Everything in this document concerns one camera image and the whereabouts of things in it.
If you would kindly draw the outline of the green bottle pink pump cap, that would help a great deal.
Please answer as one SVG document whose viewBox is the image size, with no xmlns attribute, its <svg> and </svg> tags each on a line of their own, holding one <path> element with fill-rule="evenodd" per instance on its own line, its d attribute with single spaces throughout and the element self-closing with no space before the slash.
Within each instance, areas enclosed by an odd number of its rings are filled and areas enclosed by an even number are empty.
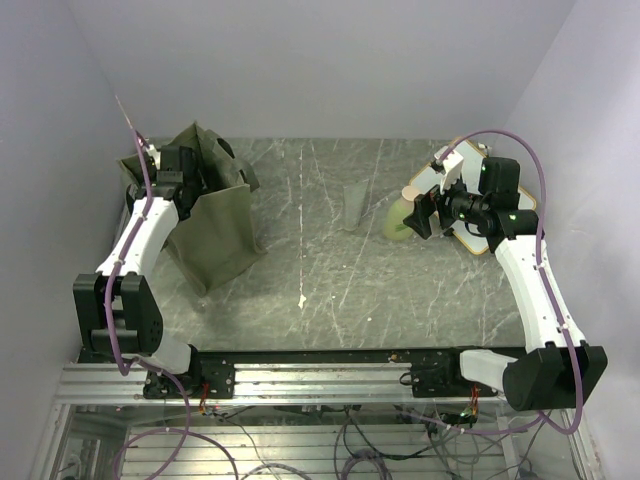
<svg viewBox="0 0 640 480">
<path fill-rule="evenodd" d="M 413 230 L 404 224 L 404 219 L 414 211 L 414 200 L 420 191 L 414 186 L 405 186 L 400 196 L 391 204 L 383 225 L 383 235 L 392 241 L 404 241 L 413 235 Z"/>
</svg>

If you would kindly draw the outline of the grey squeeze tube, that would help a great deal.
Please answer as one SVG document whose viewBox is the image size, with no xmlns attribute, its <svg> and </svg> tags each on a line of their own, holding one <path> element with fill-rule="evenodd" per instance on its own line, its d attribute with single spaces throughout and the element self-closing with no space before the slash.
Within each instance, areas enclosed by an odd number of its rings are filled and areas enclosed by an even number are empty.
<svg viewBox="0 0 640 480">
<path fill-rule="evenodd" d="M 369 180 L 343 187 L 343 229 L 354 231 L 358 228 L 364 209 L 364 203 L 369 187 Z"/>
</svg>

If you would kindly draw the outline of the yellow framed whiteboard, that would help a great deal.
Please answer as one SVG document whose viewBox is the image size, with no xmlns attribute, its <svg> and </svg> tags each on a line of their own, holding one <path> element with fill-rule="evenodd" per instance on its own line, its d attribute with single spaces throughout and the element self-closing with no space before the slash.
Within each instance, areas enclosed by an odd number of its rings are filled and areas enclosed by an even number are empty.
<svg viewBox="0 0 640 480">
<path fill-rule="evenodd" d="M 480 180 L 482 161 L 489 152 L 481 151 L 478 148 L 477 144 L 471 140 L 465 140 L 464 142 L 461 142 L 454 150 L 456 150 L 464 157 L 461 178 L 466 184 L 467 190 L 473 194 L 479 194 L 478 185 Z M 432 159 L 428 160 L 427 164 L 409 181 L 409 184 L 416 187 L 421 193 L 426 193 L 434 185 L 440 184 L 440 175 L 437 174 L 430 166 L 430 163 L 434 160 L 434 154 Z M 519 209 L 536 209 L 536 199 L 522 186 L 519 187 L 519 194 Z M 476 237 L 469 233 L 462 221 L 456 221 L 452 225 L 451 229 L 452 234 L 472 254 L 482 255 L 489 250 L 487 240 L 484 238 Z"/>
</svg>

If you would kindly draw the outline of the green canvas bag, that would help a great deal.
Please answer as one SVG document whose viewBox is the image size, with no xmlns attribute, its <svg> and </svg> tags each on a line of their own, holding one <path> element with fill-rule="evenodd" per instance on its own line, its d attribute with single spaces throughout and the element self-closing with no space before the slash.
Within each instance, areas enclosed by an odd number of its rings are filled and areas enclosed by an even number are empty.
<svg viewBox="0 0 640 480">
<path fill-rule="evenodd" d="M 265 251 L 256 240 L 251 194 L 259 187 L 253 167 L 211 130 L 192 124 L 168 143 L 198 157 L 204 191 L 190 216 L 179 222 L 161 251 L 167 251 L 196 294 L 203 296 L 253 265 Z M 141 154 L 118 162 L 131 214 L 144 182 Z"/>
</svg>

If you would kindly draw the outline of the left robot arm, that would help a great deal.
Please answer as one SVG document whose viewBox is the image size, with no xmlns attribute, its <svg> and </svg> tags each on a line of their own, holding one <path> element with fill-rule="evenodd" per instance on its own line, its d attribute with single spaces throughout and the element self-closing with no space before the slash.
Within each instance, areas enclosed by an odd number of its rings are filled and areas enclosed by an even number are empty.
<svg viewBox="0 0 640 480">
<path fill-rule="evenodd" d="M 169 372 L 170 387 L 192 397 L 204 383 L 197 350 L 164 332 L 147 276 L 171 232 L 190 216 L 204 182 L 189 147 L 149 145 L 139 153 L 144 186 L 123 234 L 96 271 L 73 284 L 79 329 L 86 350 L 111 356 L 124 373 L 138 361 Z"/>
</svg>

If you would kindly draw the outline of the aluminium rail frame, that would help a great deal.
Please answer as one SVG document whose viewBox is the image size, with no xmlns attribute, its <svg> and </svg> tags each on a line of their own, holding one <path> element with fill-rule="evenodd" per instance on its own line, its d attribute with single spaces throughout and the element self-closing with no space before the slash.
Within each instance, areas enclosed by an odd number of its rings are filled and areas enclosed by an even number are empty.
<svg viewBox="0 0 640 480">
<path fill-rule="evenodd" d="M 190 403 L 214 407 L 462 403 L 477 392 L 496 401 L 497 390 L 468 381 L 457 348 L 397 350 L 205 352 L 203 378 L 188 390 Z M 178 406 L 167 380 L 135 366 L 123 376 L 113 364 L 84 354 L 64 367 L 54 400 L 72 406 Z"/>
</svg>

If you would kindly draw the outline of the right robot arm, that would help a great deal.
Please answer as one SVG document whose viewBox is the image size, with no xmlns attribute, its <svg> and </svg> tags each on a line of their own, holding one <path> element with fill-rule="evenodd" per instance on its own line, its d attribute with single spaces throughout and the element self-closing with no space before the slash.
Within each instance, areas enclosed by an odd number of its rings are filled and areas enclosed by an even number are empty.
<svg viewBox="0 0 640 480">
<path fill-rule="evenodd" d="M 604 349 L 590 345 L 562 299 L 546 254 L 538 214 L 519 206 L 520 165 L 488 157 L 479 168 L 478 190 L 463 179 L 464 160 L 450 154 L 430 163 L 436 182 L 418 194 L 403 221 L 428 239 L 460 221 L 476 228 L 495 255 L 512 289 L 525 334 L 524 355 L 513 358 L 489 349 L 467 349 L 440 373 L 450 394 L 475 383 L 505 395 L 516 411 L 578 410 L 607 367 Z"/>
</svg>

